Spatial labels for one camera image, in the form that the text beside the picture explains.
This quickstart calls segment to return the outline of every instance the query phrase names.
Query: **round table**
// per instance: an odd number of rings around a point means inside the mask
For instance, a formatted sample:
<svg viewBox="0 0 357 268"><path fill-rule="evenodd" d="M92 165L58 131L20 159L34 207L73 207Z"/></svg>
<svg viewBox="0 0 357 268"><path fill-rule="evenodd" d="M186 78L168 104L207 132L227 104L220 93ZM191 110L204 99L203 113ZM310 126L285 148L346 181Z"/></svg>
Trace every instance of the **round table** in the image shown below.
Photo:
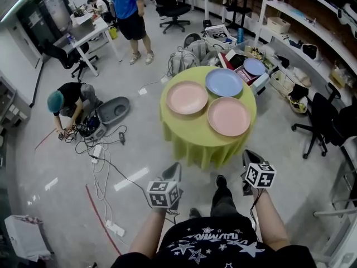
<svg viewBox="0 0 357 268"><path fill-rule="evenodd" d="M250 87L243 82L243 90L235 96L250 112L249 129L237 137L226 137L214 131L208 123L207 110L209 104L219 98L208 89L208 103L201 112L184 116L177 114L166 105L167 91L176 83L191 80L205 86L208 72L216 69L214 66L198 66L182 71L173 77L166 85L160 99L160 119L166 141L172 141L175 159L186 157L188 166L196 163L203 170L208 169L211 162L218 168L228 162L243 148L252 131L257 105Z"/></svg>

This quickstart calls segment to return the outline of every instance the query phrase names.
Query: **white cube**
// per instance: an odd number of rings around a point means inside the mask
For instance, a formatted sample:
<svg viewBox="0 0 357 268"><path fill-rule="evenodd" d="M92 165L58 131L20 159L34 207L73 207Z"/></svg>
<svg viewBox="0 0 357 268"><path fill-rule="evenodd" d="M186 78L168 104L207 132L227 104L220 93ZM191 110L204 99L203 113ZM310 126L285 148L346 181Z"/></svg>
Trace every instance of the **white cube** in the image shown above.
<svg viewBox="0 0 357 268"><path fill-rule="evenodd" d="M180 198L179 186L176 181L150 181L147 193L151 206L157 208L171 208Z"/></svg>
<svg viewBox="0 0 357 268"><path fill-rule="evenodd" d="M248 166L245 180L256 189L266 189L273 185L275 168L268 164L252 164Z"/></svg>

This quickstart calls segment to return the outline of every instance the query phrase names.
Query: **black shorts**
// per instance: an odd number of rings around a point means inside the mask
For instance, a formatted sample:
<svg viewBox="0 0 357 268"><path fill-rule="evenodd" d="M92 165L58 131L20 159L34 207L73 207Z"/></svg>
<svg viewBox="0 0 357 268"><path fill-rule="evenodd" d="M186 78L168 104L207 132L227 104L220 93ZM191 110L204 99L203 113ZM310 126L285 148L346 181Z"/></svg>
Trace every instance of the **black shorts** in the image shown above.
<svg viewBox="0 0 357 268"><path fill-rule="evenodd" d="M127 40L141 40L146 36L144 18L138 11L125 19L118 19L118 26Z"/></svg>

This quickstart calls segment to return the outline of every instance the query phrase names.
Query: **black t-shirt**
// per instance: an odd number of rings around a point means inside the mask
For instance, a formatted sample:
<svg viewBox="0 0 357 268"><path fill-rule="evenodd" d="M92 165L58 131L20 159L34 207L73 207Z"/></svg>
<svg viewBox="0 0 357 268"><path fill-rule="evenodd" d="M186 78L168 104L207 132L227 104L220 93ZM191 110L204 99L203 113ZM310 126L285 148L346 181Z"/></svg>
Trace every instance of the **black t-shirt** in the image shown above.
<svg viewBox="0 0 357 268"><path fill-rule="evenodd" d="M194 218L173 226L153 259L140 253L119 256L112 268L125 267L316 267L307 247L278 251L259 242L246 217Z"/></svg>
<svg viewBox="0 0 357 268"><path fill-rule="evenodd" d="M81 83L65 83L58 90L63 94L63 107L71 106L80 98ZM60 112L55 112L54 116L58 116Z"/></svg>

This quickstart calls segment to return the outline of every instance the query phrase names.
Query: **pink plate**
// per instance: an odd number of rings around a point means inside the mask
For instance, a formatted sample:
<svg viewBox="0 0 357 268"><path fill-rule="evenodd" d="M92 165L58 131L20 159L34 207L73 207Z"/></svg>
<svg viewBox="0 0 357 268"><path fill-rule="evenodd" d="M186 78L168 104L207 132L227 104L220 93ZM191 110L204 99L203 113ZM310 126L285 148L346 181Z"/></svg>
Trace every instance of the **pink plate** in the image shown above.
<svg viewBox="0 0 357 268"><path fill-rule="evenodd" d="M221 97L208 108L208 122L218 133L234 137L243 134L250 125L250 113L233 97Z"/></svg>
<svg viewBox="0 0 357 268"><path fill-rule="evenodd" d="M208 101L206 89L199 83L184 81L176 83L167 92L166 104L179 114L193 114L205 107Z"/></svg>

